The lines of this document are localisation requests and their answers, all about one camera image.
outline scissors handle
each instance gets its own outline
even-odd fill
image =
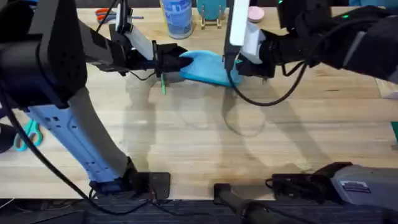
[[[35,144],[35,146],[39,146],[43,141],[43,134],[40,132],[39,124],[36,121],[32,122],[32,126],[30,127],[30,133],[28,134],[28,136],[30,137],[30,139],[32,139],[34,135],[36,135],[36,141],[34,141],[33,143]]]
[[[97,21],[98,21],[98,23],[100,23],[103,19],[105,19],[105,16],[104,16],[104,15],[97,16]],[[109,16],[105,19],[104,23],[107,23],[107,22],[109,22],[109,21],[112,20],[112,19],[116,19],[116,15],[109,15]]]
[[[33,142],[35,146],[39,146],[42,143],[43,134],[39,131],[39,124],[36,121],[30,120],[25,126],[24,131],[30,139],[33,139],[34,136],[36,136],[36,141]],[[25,151],[27,149],[27,144],[22,140],[19,134],[14,138],[14,147],[18,152]]]
[[[107,11],[108,11],[109,9],[108,8],[101,8],[101,9],[97,9],[96,11],[95,11],[95,14],[106,14],[107,13]]]

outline blue cloth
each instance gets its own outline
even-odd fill
[[[189,80],[212,83],[223,86],[231,86],[222,56],[208,50],[191,50],[181,54],[180,57],[193,58],[193,62],[181,68],[180,76]],[[231,76],[236,85],[241,83],[242,76],[235,68],[231,71]]]
[[[398,0],[349,0],[350,6],[386,6],[398,7]]]

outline blue scissors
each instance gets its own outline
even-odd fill
[[[31,140],[33,140],[34,136],[36,136],[36,141],[33,142],[35,144],[35,146],[39,146],[42,143],[43,134],[40,132],[39,124],[36,121],[34,121],[33,119],[30,119],[30,121],[27,123],[27,125],[24,126],[24,131]],[[22,152],[27,149],[27,145],[21,139],[19,134],[17,134],[15,136],[14,147],[15,147],[15,150],[18,152]]]

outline pink cap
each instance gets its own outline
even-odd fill
[[[257,6],[249,7],[248,19],[251,22],[260,22],[264,18],[264,10]]]

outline wooden tabletop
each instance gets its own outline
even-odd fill
[[[349,8],[334,8],[342,13]],[[260,27],[283,34],[275,8],[265,8]],[[79,18],[98,25],[94,9],[79,9]],[[135,9],[135,20],[149,39],[177,42],[189,50],[222,54],[225,24],[195,30],[185,40],[167,35],[160,9]],[[106,26],[101,33],[109,37]],[[138,72],[144,77],[150,71]],[[398,121],[398,102],[383,100],[375,79],[319,65],[307,70],[285,102],[259,108],[233,91],[185,81],[171,84],[163,95],[151,79],[103,73],[88,66],[87,87],[94,107],[113,140],[133,158],[139,171],[172,175],[170,198],[212,197],[214,183],[229,182],[243,197],[271,198],[264,179],[274,173],[313,172],[333,161],[372,167],[398,167],[391,121]],[[239,88],[258,101],[283,95],[295,76],[262,84],[244,77]],[[18,113],[25,124],[27,118]],[[40,150],[66,176],[89,191],[86,172],[49,132],[42,129]],[[75,198],[77,194],[47,170],[30,151],[0,154],[0,197]]]

